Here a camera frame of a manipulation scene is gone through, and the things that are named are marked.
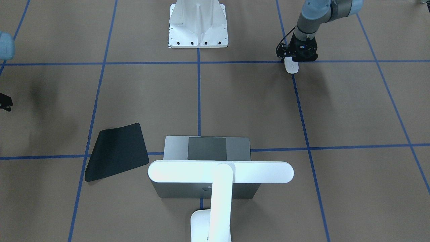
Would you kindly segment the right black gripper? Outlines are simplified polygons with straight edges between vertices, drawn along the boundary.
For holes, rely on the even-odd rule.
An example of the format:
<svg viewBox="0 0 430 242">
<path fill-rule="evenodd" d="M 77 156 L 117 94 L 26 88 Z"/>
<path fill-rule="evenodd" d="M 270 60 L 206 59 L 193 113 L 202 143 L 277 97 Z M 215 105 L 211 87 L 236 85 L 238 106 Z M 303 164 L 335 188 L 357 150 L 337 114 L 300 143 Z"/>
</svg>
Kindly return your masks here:
<svg viewBox="0 0 430 242">
<path fill-rule="evenodd" d="M 0 108 L 8 112 L 11 112 L 11 107 L 13 106 L 12 98 L 8 95 L 0 93 Z"/>
</svg>

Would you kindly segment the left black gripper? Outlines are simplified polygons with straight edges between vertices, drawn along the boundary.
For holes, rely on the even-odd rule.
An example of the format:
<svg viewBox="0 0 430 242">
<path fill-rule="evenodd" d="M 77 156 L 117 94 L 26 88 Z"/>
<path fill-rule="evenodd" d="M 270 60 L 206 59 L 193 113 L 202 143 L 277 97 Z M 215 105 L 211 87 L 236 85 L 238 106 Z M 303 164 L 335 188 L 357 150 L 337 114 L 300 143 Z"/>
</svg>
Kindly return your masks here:
<svg viewBox="0 0 430 242">
<path fill-rule="evenodd" d="M 292 57 L 294 62 L 313 62 L 318 59 L 316 38 L 306 40 L 298 39 L 295 34 L 289 44 L 279 43 L 277 46 L 277 57 Z"/>
</svg>

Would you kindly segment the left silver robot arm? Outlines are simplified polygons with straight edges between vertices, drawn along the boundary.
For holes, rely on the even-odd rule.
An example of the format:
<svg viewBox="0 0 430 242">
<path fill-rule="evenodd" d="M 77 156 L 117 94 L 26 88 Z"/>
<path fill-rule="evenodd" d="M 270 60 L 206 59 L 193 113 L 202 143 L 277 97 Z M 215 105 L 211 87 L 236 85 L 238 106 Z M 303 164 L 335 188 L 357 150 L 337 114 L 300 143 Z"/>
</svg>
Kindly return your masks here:
<svg viewBox="0 0 430 242">
<path fill-rule="evenodd" d="M 306 0 L 297 23 L 278 43 L 275 53 L 284 60 L 313 62 L 318 59 L 316 33 L 323 23 L 358 13 L 363 0 Z"/>
</svg>

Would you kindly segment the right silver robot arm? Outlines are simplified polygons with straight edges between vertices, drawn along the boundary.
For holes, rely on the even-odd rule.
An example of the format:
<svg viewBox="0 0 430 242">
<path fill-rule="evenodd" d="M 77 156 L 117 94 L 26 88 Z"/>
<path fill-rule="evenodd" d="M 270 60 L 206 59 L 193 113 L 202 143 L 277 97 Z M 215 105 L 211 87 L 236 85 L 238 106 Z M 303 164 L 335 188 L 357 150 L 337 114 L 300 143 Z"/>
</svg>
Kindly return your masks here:
<svg viewBox="0 0 430 242">
<path fill-rule="evenodd" d="M 0 60 L 8 61 L 15 55 L 15 43 L 11 34 L 0 32 Z M 11 112 L 13 106 L 12 98 L 3 93 L 0 94 L 0 108 Z"/>
</svg>

